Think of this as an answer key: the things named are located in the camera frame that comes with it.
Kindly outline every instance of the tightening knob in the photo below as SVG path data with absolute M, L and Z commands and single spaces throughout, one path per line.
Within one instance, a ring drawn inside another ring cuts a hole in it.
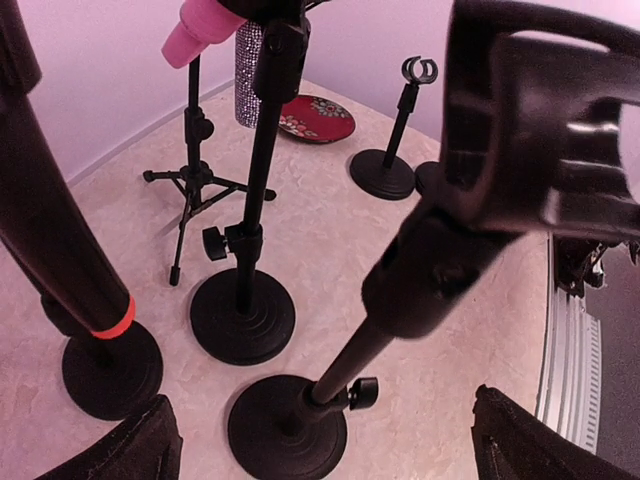
M 199 122 L 198 127 L 199 127 L 198 130 L 200 133 L 201 140 L 206 140 L 207 138 L 211 137 L 211 135 L 213 135 L 213 132 L 215 130 L 215 127 L 213 126 L 213 122 L 208 118 L 204 118 L 204 117 Z
M 204 251 L 212 262 L 227 258 L 227 239 L 220 233 L 218 227 L 207 228 L 202 231 Z
M 349 410 L 370 408 L 378 400 L 378 379 L 358 378 L 349 389 Z

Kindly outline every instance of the glittery cylinder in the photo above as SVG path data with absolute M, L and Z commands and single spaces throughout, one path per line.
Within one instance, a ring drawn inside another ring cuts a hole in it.
M 256 128 L 260 100 L 253 93 L 253 75 L 262 44 L 262 27 L 247 22 L 236 32 L 236 120 L 242 126 Z

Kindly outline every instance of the beige floor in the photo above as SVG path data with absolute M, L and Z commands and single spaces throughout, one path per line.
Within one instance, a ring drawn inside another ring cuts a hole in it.
M 366 272 L 417 201 L 385 202 L 361 192 L 346 172 L 348 157 L 384 148 L 392 122 L 322 88 L 358 122 L 347 140 L 309 146 L 280 138 L 264 209 L 265 248 L 259 267 L 278 278 L 297 310 L 293 339 L 276 359 L 238 368 L 210 357 L 195 342 L 187 311 L 194 288 L 234 265 L 211 264 L 200 231 L 239 221 L 235 193 L 189 224 L 180 286 L 167 284 L 182 208 L 169 183 L 146 185 L 148 168 L 185 159 L 182 120 L 175 119 L 118 155 L 73 189 L 105 252 L 136 297 L 138 320 L 165 360 L 161 391 L 173 403 L 184 437 L 181 478 L 244 479 L 225 439 L 228 400 L 250 382 L 287 372 L 317 378 L 363 318 Z M 247 176 L 253 131 L 232 120 L 233 93 L 204 105 L 216 122 L 203 158 L 216 173 Z M 438 144 L 407 131 L 400 154 L 412 165 L 437 158 Z M 60 359 L 64 339 L 47 322 L 38 298 L 0 252 L 0 478 L 33 478 L 91 445 L 114 426 L 83 414 L 66 395 Z M 533 411 L 546 319 L 546 237 L 522 239 L 502 256 L 450 318 L 429 338 L 397 341 L 366 374 L 381 396 L 368 411 L 348 414 L 349 444 L 335 479 L 475 478 L 469 427 L 474 391 L 496 386 Z

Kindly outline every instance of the black fabric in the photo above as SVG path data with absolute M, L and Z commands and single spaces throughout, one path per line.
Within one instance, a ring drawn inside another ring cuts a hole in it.
M 471 429 L 480 480 L 638 480 L 565 440 L 495 388 L 476 392 Z
M 171 403 L 157 395 L 96 444 L 36 480 L 178 480 L 181 451 Z

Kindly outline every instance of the red plate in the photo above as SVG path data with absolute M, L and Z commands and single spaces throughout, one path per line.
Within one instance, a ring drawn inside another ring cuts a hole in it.
M 346 108 L 331 100 L 299 95 L 282 108 L 280 129 L 304 142 L 331 143 L 351 135 L 356 121 Z

